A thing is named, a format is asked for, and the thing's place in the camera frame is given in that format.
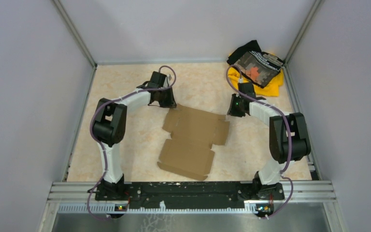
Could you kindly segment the brown cardboard box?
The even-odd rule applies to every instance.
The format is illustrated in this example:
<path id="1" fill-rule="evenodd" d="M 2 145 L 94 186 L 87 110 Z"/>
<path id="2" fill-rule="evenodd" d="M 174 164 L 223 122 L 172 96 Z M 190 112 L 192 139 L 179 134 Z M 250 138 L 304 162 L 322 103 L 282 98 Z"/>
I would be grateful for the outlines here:
<path id="1" fill-rule="evenodd" d="M 157 165 L 160 169 L 197 181 L 211 172 L 214 145 L 225 145 L 230 122 L 219 115 L 178 105 L 166 114 L 163 130 L 170 133 Z"/>

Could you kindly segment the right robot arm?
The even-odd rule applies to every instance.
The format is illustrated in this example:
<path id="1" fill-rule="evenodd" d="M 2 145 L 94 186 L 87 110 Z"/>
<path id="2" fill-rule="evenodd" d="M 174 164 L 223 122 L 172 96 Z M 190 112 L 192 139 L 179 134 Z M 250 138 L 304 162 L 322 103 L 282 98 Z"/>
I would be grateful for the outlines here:
<path id="1" fill-rule="evenodd" d="M 269 127 L 271 158 L 255 174 L 253 194 L 266 199 L 281 194 L 279 181 L 291 163 L 301 160 L 311 152 L 306 120 L 302 113 L 285 113 L 257 97 L 250 83 L 238 83 L 237 93 L 231 97 L 229 116 L 251 116 Z"/>

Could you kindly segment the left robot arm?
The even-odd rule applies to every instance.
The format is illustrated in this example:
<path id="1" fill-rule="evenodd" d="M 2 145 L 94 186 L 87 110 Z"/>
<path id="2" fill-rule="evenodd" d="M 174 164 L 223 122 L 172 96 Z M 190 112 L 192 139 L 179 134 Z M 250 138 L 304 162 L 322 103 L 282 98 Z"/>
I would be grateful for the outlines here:
<path id="1" fill-rule="evenodd" d="M 90 122 L 90 134 L 99 147 L 103 168 L 101 179 L 94 188 L 96 200 L 120 200 L 126 196 L 128 188 L 124 183 L 119 152 L 128 113 L 154 102 L 158 102 L 160 108 L 176 108 L 172 89 L 175 81 L 175 76 L 154 71 L 150 80 L 131 93 L 113 100 L 99 100 Z"/>

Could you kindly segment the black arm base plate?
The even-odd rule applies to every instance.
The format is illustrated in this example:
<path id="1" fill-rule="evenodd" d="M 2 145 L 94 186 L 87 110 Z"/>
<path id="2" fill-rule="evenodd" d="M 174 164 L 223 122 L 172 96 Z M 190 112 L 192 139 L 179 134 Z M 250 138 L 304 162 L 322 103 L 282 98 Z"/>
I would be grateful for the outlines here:
<path id="1" fill-rule="evenodd" d="M 214 182 L 131 182 L 126 196 L 130 209 L 239 209 L 244 201 L 284 200 L 281 194 L 260 199 L 253 193 L 253 181 L 214 181 Z"/>

